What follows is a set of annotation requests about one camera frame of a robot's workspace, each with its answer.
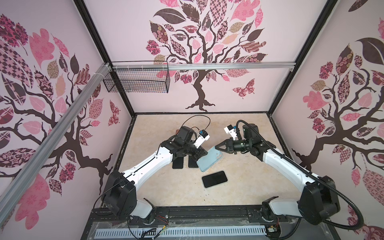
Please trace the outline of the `light blue phone case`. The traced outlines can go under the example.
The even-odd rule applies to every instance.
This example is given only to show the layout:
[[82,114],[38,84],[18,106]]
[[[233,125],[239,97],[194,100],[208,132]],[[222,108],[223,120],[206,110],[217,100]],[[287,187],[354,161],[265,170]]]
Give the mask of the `light blue phone case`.
[[219,150],[216,150],[215,147],[212,147],[208,150],[207,155],[201,157],[197,161],[197,165],[201,172],[206,172],[210,167],[212,167],[216,162],[218,162],[223,157],[223,153]]

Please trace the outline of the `black smartphone from pink case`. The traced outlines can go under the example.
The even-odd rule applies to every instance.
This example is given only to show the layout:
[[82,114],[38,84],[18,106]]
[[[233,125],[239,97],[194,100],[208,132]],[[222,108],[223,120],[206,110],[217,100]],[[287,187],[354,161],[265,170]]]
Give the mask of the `black smartphone from pink case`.
[[182,169],[184,167],[184,158],[176,158],[173,160],[173,169]]

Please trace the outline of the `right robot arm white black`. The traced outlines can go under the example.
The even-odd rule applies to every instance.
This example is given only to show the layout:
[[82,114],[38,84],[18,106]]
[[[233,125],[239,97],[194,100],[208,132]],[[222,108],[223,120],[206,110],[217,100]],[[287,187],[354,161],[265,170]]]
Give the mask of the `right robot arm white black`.
[[277,170],[301,192],[299,200],[274,196],[263,201],[261,215],[265,221],[274,222],[279,216],[291,216],[318,225],[340,211],[338,195],[329,189],[335,186],[334,181],[327,176],[312,174],[287,158],[260,135],[258,126],[245,124],[240,131],[229,125],[225,132],[230,138],[216,145],[216,150],[227,154],[250,153]]

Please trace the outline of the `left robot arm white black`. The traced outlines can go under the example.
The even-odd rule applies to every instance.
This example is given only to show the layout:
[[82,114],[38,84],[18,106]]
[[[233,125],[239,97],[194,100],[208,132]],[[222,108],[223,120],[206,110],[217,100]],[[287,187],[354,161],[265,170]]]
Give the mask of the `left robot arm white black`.
[[176,135],[161,142],[158,150],[135,167],[122,173],[113,171],[107,180],[103,203],[119,219],[133,216],[151,222],[155,218],[156,207],[148,200],[139,200],[137,190],[177,158],[191,156],[198,160],[207,155],[202,144],[209,138],[205,130],[196,133],[189,127],[181,127]]

